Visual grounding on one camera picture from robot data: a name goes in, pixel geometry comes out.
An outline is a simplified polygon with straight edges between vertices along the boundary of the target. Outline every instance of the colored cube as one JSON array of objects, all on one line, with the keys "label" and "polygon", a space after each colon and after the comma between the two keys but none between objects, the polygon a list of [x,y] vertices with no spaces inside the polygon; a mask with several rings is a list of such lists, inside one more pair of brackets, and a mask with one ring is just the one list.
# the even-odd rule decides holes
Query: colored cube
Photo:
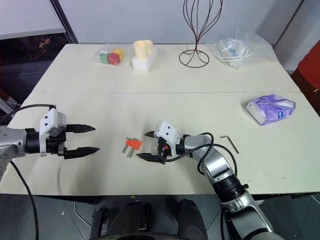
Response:
[{"label": "colored cube", "polygon": [[115,48],[115,49],[112,50],[112,52],[115,53],[115,54],[119,54],[120,61],[122,61],[124,59],[125,54],[124,54],[124,51],[122,49]]},{"label": "colored cube", "polygon": [[110,55],[109,52],[100,52],[100,54],[99,54],[100,62],[102,64],[109,64],[109,60],[108,60],[109,55]]},{"label": "colored cube", "polygon": [[108,56],[108,61],[109,61],[109,64],[117,66],[120,63],[119,54],[114,52],[110,53],[110,55]]}]

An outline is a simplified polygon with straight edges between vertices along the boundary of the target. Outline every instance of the paper cup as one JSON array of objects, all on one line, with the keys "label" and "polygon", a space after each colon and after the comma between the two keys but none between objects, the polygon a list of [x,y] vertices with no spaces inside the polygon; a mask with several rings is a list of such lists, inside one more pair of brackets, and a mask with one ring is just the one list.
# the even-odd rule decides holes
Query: paper cup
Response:
[{"label": "paper cup", "polygon": [[136,59],[146,59],[148,57],[147,44],[143,40],[135,41],[133,43]]},{"label": "paper cup", "polygon": [[154,43],[151,40],[144,40],[144,42],[146,44],[146,53],[149,56],[152,54]]}]

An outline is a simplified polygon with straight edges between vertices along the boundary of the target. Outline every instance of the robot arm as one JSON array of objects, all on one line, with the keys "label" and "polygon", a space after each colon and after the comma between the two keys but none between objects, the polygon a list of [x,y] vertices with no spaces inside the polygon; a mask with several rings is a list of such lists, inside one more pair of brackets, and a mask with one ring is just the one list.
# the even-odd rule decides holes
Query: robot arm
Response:
[{"label": "robot arm", "polygon": [[0,126],[0,181],[9,162],[26,154],[47,153],[63,156],[64,159],[81,158],[95,153],[96,147],[78,147],[67,150],[66,133],[86,133],[94,127],[82,124],[67,124],[66,115],[52,108],[40,121],[39,131],[34,128],[12,129]]},{"label": "robot arm", "polygon": [[220,199],[229,232],[236,239],[254,240],[259,239],[261,234],[266,240],[282,239],[273,233],[267,217],[246,190],[248,185],[241,185],[224,156],[213,146],[210,148],[211,140],[207,136],[200,134],[180,137],[175,128],[166,121],[161,122],[156,131],[145,135],[158,139],[158,155],[137,154],[146,161],[165,164],[190,152],[196,161],[202,160],[202,171]]}]

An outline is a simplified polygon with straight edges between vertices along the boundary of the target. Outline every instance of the red cube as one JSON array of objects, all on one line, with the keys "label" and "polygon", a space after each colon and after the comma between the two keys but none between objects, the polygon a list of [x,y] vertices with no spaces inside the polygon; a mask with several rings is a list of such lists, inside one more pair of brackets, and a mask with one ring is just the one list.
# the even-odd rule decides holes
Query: red cube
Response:
[{"label": "red cube", "polygon": [[117,53],[110,53],[108,56],[109,64],[117,66],[120,63],[120,56]]}]

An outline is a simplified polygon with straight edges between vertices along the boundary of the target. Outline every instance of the purple tissue packet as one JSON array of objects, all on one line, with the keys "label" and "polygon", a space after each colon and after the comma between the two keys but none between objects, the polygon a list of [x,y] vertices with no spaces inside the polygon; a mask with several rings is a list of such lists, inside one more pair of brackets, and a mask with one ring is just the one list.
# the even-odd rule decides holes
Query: purple tissue packet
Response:
[{"label": "purple tissue packet", "polygon": [[251,100],[246,109],[260,125],[266,125],[289,117],[296,103],[282,96],[271,94]]}]

